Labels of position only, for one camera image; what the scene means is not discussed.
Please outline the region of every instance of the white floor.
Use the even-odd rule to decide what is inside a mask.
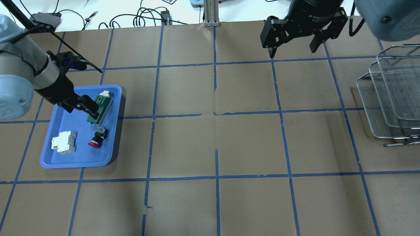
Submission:
[[[13,0],[13,2],[29,17],[18,0]],[[22,2],[31,13],[50,13],[54,11],[56,5],[56,0],[22,0]],[[271,15],[283,18],[287,15],[290,2],[290,0],[278,0],[270,3],[265,0],[225,0],[219,5],[220,21],[257,21]],[[344,0],[342,4],[348,15],[352,4],[353,0]],[[143,0],[142,6],[147,8],[167,7],[173,20],[187,24],[202,22],[202,9],[193,8],[189,0],[177,0],[172,5],[162,0]],[[97,29],[101,22],[109,24],[110,20],[119,14],[136,14],[139,8],[140,0],[61,0],[58,4],[58,10],[71,9],[80,13],[83,18],[98,11],[86,29]],[[1,4],[0,13],[10,16],[8,10]],[[57,31],[75,31],[83,28],[80,16],[70,11],[62,12],[62,14],[62,22]],[[116,21],[121,27],[133,27],[132,16],[121,16]],[[146,21],[146,26],[152,25],[154,25],[153,20]]]

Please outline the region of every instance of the blue tray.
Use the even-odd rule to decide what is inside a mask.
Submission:
[[[86,94],[92,99],[104,90],[110,92],[114,101],[101,124],[101,126],[109,130],[108,137],[103,141],[101,147],[95,149],[87,144],[93,138],[97,125],[92,125],[86,121],[88,117],[86,113],[79,110],[68,113],[55,105],[39,159],[39,163],[43,168],[104,166],[111,160],[121,103],[121,87],[112,84],[74,88],[77,94]],[[51,149],[51,139],[63,131],[73,131],[76,133],[76,150],[74,153],[63,155]]]

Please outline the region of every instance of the green object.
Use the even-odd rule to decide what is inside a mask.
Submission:
[[[87,118],[87,122],[100,126],[105,118],[106,113],[109,110],[109,107],[111,107],[112,101],[113,99],[109,95],[108,91],[104,91],[99,94],[99,96],[95,98],[95,102],[99,106],[98,112],[95,116],[90,115]]]

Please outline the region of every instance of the screw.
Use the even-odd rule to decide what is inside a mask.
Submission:
[[[385,17],[382,19],[382,22],[383,22],[383,23],[388,23],[390,20],[391,20],[391,17],[389,17],[389,16],[385,16]]]

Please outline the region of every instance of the metal post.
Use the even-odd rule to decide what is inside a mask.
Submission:
[[[23,12],[12,2],[12,0],[1,0],[1,3],[20,21],[26,29],[30,30],[35,25],[23,14]]]
[[[204,0],[204,18],[206,27],[220,25],[218,0]]]

